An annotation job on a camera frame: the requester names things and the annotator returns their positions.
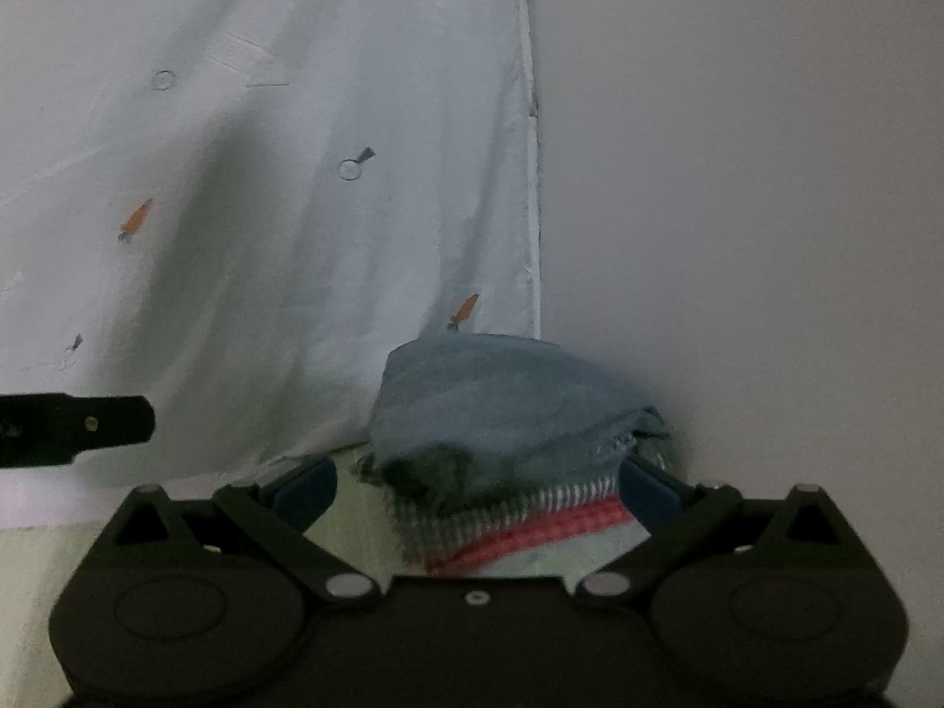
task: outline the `silver screw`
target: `silver screw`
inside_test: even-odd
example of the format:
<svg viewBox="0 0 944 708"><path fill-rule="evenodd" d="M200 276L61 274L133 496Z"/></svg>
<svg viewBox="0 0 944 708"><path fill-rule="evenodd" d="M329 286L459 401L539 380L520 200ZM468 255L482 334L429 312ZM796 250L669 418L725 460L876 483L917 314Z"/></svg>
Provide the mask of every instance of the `silver screw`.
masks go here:
<svg viewBox="0 0 944 708"><path fill-rule="evenodd" d="M334 598L360 598L374 590L373 581L358 572L343 572L328 578L324 584Z"/></svg>
<svg viewBox="0 0 944 708"><path fill-rule="evenodd" d="M618 572L595 572L582 585L593 596L619 596L631 588L630 579Z"/></svg>
<svg viewBox="0 0 944 708"><path fill-rule="evenodd" d="M469 591L466 594L466 604L470 607L484 607L492 600L487 591Z"/></svg>

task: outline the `blue cloth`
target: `blue cloth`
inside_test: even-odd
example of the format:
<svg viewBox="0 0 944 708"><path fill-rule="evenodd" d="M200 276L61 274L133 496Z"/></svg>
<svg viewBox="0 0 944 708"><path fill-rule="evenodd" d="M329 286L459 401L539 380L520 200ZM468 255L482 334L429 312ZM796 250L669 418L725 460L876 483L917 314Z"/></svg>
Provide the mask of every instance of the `blue cloth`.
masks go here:
<svg viewBox="0 0 944 708"><path fill-rule="evenodd" d="M541 340L450 333L388 356L367 474L437 513L617 472L631 449L670 466L666 425L622 378Z"/></svg>

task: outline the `orange carrot pattern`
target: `orange carrot pattern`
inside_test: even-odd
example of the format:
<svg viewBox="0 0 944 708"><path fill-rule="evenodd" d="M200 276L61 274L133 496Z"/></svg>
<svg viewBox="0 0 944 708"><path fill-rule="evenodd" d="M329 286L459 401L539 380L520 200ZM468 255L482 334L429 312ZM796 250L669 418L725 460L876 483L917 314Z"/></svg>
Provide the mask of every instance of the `orange carrot pattern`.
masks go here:
<svg viewBox="0 0 944 708"><path fill-rule="evenodd" d="M475 309L475 304L478 302L478 293L474 295L469 295L464 303L459 306L459 310L456 312L455 316L452 317L450 323L447 325L450 330L458 330L459 325L464 323L470 316L472 316L472 309Z"/></svg>
<svg viewBox="0 0 944 708"><path fill-rule="evenodd" d="M145 225L145 218L148 216L148 212L151 209L151 202L154 200L149 199L143 205L141 205L137 210L131 213L131 217L121 224L121 234L118 235L118 238L122 242L129 242L131 238L140 231L140 228Z"/></svg>

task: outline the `white sheet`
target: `white sheet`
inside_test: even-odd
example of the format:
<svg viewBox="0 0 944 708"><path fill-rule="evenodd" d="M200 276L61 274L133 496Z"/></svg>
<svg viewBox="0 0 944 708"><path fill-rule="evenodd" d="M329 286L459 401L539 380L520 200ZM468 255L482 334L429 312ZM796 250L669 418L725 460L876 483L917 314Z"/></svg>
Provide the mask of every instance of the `white sheet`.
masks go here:
<svg viewBox="0 0 944 708"><path fill-rule="evenodd" d="M360 442L387 353L472 293L464 327L538 334L523 2L0 0L0 392L158 416L0 472L0 526Z"/></svg>
<svg viewBox="0 0 944 708"><path fill-rule="evenodd" d="M650 534L639 522L615 525L505 556L469 578L560 578L573 593L579 581L632 551Z"/></svg>

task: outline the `pink fabric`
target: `pink fabric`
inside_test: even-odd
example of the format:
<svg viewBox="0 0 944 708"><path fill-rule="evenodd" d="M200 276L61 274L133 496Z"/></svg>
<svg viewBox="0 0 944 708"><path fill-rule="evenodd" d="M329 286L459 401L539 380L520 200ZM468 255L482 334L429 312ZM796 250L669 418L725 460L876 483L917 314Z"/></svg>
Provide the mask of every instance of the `pink fabric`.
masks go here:
<svg viewBox="0 0 944 708"><path fill-rule="evenodd" d="M630 522L632 518L618 496L604 497L573 509L535 516L508 529L488 532L445 562L428 562L426 569L431 575L459 576L509 554L599 532Z"/></svg>
<svg viewBox="0 0 944 708"><path fill-rule="evenodd" d="M448 562L471 543L499 530L514 529L527 520L544 518L587 503L616 496L620 485L615 474L547 486L480 508L447 517L392 499L393 523L398 532L403 559L408 565Z"/></svg>

